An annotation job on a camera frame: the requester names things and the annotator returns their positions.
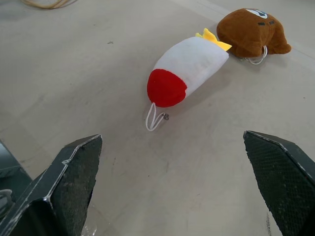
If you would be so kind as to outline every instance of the white plush rocket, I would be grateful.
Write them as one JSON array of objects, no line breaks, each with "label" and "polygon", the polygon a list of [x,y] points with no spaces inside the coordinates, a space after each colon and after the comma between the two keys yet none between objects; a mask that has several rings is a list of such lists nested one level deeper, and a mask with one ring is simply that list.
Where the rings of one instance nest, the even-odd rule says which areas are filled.
[{"label": "white plush rocket", "polygon": [[[146,120],[147,129],[153,131],[165,117],[165,113],[161,113],[156,118],[156,106],[170,107],[183,101],[221,68],[230,48],[231,45],[217,41],[208,29],[204,29],[203,35],[197,33],[196,37],[170,48],[149,76],[147,92],[152,106]],[[152,108],[155,112],[148,127]]]}]

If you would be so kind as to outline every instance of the stuffed animal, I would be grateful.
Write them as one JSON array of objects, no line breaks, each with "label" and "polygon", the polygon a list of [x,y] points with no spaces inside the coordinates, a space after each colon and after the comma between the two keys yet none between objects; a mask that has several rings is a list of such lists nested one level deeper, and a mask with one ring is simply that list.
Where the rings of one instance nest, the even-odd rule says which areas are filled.
[{"label": "stuffed animal", "polygon": [[[146,127],[149,131],[167,118],[161,113],[156,117],[156,106],[170,107],[178,104],[216,73],[228,59],[226,52],[231,45],[217,41],[204,29],[203,35],[196,34],[170,48],[156,63],[147,85],[148,97],[152,102]],[[154,109],[153,120],[148,119]]]},{"label": "stuffed animal", "polygon": [[230,52],[253,64],[262,62],[267,54],[291,51],[281,23],[272,15],[257,9],[239,9],[225,16],[217,26],[218,38],[230,45]]}]

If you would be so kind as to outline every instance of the brown plush bear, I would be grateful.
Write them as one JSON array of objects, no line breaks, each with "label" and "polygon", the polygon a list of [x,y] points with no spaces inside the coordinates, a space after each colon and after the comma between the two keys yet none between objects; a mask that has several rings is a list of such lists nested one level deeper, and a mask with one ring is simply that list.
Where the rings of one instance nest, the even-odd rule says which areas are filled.
[{"label": "brown plush bear", "polygon": [[257,9],[239,9],[225,16],[217,26],[220,41],[232,45],[230,52],[240,58],[259,57],[263,47],[268,54],[291,51],[281,23]]}]

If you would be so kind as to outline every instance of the white cord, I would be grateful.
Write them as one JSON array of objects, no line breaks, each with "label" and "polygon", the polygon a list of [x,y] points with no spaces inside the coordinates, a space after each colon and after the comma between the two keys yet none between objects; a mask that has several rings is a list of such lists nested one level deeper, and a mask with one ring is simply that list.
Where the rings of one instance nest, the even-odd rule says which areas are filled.
[{"label": "white cord", "polygon": [[[152,111],[153,107],[154,107],[153,119],[152,119],[150,127],[148,127],[148,120],[149,120],[149,117],[150,117],[150,114],[151,114],[151,111]],[[146,118],[146,127],[147,127],[147,130],[149,130],[149,131],[155,130],[157,128],[157,126],[161,123],[161,121],[164,118],[168,117],[168,115],[166,113],[164,113],[164,112],[159,114],[157,116],[157,118],[156,118],[156,114],[157,114],[157,107],[156,107],[156,104],[154,102],[154,103],[152,103],[151,108],[150,108],[150,110],[148,112],[148,115],[147,115],[147,118]]]},{"label": "white cord", "polygon": [[261,63],[262,63],[262,60],[265,59],[265,57],[267,56],[267,54],[268,54],[268,49],[267,49],[267,46],[265,45],[265,46],[264,46],[264,53],[263,53],[261,59],[253,60],[253,59],[250,59],[250,58],[245,58],[245,60],[248,60],[248,61],[249,61],[251,64],[253,64],[253,65],[258,65],[258,64],[261,64]]}]

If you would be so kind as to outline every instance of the concrete floor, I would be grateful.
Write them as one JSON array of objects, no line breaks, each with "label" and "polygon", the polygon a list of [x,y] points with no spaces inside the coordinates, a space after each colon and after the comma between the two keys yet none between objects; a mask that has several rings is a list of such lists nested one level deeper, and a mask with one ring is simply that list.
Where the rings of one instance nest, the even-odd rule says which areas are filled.
[{"label": "concrete floor", "polygon": [[[0,138],[35,177],[65,144],[102,134],[98,236],[267,236],[242,135],[277,135],[315,158],[315,2],[254,1],[78,0],[42,11],[2,0]],[[230,57],[148,132],[159,57],[242,7],[276,16],[292,52],[259,66]],[[272,217],[271,232],[281,235]]]}]

